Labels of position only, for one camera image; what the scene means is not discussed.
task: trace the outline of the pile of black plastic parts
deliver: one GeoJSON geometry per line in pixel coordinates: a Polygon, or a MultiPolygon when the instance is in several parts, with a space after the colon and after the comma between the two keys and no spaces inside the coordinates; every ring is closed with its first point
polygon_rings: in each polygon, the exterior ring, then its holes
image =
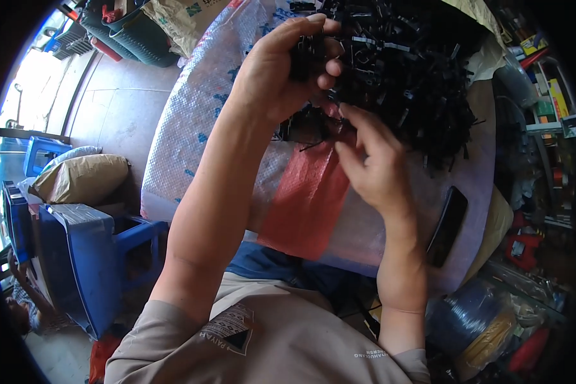
{"type": "MultiPolygon", "coordinates": [[[[432,28],[430,10],[407,0],[326,0],[319,9],[291,3],[291,10],[325,13],[341,23],[341,35],[334,38],[345,50],[339,57],[344,70],[328,91],[331,101],[378,114],[407,148],[422,153],[425,167],[450,171],[461,149],[468,158],[466,144],[476,118],[466,99],[473,73],[464,67],[474,47],[462,48],[456,34],[445,38],[432,28]]],[[[323,36],[301,37],[291,58],[291,78],[306,81],[312,64],[324,60],[323,36]]],[[[328,120],[321,114],[316,108],[297,112],[280,126],[277,139],[298,141],[289,136],[299,137],[300,127],[328,120]],[[288,127],[292,135],[286,134],[288,127]]],[[[331,139],[328,129],[320,130],[314,136],[331,139]]],[[[315,142],[306,144],[310,148],[315,142]]]]}

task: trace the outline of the blue jeans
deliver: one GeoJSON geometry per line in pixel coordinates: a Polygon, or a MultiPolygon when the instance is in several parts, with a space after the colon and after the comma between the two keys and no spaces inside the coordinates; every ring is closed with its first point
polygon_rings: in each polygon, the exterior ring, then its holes
{"type": "Polygon", "coordinates": [[[301,259],[250,242],[241,242],[227,272],[250,279],[281,280],[293,287],[319,291],[335,311],[349,299],[359,275],[301,259]]]}

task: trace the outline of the beige t-shirt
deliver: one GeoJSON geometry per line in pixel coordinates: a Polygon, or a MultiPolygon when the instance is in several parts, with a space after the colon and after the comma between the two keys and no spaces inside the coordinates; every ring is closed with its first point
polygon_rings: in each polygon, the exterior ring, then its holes
{"type": "Polygon", "coordinates": [[[424,349],[390,357],[329,309],[318,292],[226,272],[203,327],[148,302],[105,383],[430,383],[424,349]]]}

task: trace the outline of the blue plastic crate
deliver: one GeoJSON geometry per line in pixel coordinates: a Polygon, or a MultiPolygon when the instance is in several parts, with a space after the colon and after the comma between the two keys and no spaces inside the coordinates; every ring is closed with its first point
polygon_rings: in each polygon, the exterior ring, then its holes
{"type": "Polygon", "coordinates": [[[28,211],[28,201],[12,181],[2,182],[2,192],[8,237],[17,261],[22,263],[34,257],[32,218],[28,211]]]}

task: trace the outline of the yellow box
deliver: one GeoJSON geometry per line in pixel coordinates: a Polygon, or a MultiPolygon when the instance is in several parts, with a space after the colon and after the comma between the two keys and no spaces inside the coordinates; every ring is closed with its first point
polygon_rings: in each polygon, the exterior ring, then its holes
{"type": "Polygon", "coordinates": [[[559,118],[569,116],[568,105],[565,103],[565,98],[561,93],[561,87],[557,79],[549,80],[548,86],[550,87],[550,96],[553,98],[553,104],[559,118]]]}
{"type": "Polygon", "coordinates": [[[522,41],[520,43],[520,47],[523,49],[525,55],[529,56],[532,53],[536,53],[537,51],[548,47],[548,43],[544,38],[540,39],[537,47],[533,46],[533,41],[536,38],[536,35],[531,36],[529,39],[522,41]]]}

